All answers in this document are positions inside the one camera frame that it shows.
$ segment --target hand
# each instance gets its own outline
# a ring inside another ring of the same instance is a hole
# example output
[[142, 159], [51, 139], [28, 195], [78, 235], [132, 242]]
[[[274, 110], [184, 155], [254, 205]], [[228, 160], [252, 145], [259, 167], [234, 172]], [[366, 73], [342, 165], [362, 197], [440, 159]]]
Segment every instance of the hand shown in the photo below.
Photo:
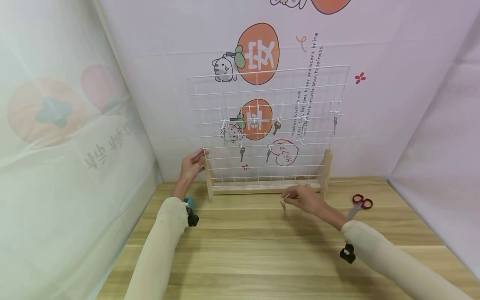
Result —
[[309, 184], [291, 186], [281, 196], [285, 203], [294, 205], [306, 213], [319, 216], [327, 203], [315, 194]]
[[180, 177], [173, 188], [172, 197], [177, 197], [183, 201], [187, 190], [192, 186], [197, 175], [204, 170], [205, 155], [208, 151], [203, 148], [198, 149], [181, 161]]
[[318, 197], [309, 184], [291, 186], [281, 196], [285, 203], [294, 205], [306, 213], [315, 215], [341, 230], [348, 222], [347, 218], [338, 210], [329, 206], [324, 199]]

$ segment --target wooden tabletop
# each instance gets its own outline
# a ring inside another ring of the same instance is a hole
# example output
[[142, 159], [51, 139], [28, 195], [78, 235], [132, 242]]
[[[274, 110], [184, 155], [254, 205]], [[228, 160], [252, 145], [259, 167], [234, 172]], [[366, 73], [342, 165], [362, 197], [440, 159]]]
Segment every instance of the wooden tabletop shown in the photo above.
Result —
[[[327, 202], [345, 215], [361, 193], [374, 207], [365, 222], [474, 299], [480, 283], [381, 178], [331, 179]], [[157, 188], [127, 241], [98, 300], [122, 300], [142, 246], [173, 183]], [[188, 193], [197, 205], [197, 227], [185, 229], [173, 261], [167, 300], [409, 299], [392, 281], [360, 260], [339, 257], [342, 235], [295, 207], [287, 215], [278, 194], [215, 196], [205, 183]]]

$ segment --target white wire grid panel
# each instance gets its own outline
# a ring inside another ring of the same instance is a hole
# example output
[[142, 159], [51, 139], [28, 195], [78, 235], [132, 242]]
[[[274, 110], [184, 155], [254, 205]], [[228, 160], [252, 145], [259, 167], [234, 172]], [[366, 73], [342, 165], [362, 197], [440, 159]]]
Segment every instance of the white wire grid panel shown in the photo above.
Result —
[[[216, 185], [314, 179], [330, 147], [334, 119], [341, 124], [348, 71], [339, 65], [189, 77], [197, 130]], [[255, 84], [265, 78], [270, 79]]]

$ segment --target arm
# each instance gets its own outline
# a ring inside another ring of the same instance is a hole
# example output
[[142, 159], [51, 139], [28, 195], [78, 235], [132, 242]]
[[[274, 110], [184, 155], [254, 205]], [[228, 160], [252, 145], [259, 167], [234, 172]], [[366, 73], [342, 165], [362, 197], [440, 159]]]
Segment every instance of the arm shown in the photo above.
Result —
[[203, 171], [205, 156], [199, 149], [182, 160], [180, 178], [156, 215], [155, 223], [142, 248], [125, 300], [160, 300], [167, 290], [173, 253], [185, 228], [188, 215], [185, 209], [187, 190]]
[[355, 255], [374, 271], [394, 281], [405, 293], [419, 300], [471, 300], [443, 277], [403, 252], [368, 225], [348, 221], [339, 211], [316, 196], [309, 185], [288, 188], [285, 203], [311, 213], [336, 229], [353, 245]]

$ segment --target wrist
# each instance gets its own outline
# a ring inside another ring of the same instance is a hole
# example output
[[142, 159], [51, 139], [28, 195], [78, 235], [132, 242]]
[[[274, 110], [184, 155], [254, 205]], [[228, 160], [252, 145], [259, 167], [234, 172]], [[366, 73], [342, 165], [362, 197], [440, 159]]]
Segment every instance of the wrist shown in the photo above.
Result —
[[347, 217], [329, 205], [326, 205], [316, 216], [335, 227], [338, 231], [341, 231], [345, 223], [348, 222]]
[[187, 195], [188, 186], [189, 181], [183, 177], [180, 177], [177, 183], [175, 183], [175, 186], [173, 187], [171, 196], [177, 197], [181, 201], [183, 201], [183, 199], [185, 199], [185, 196]]

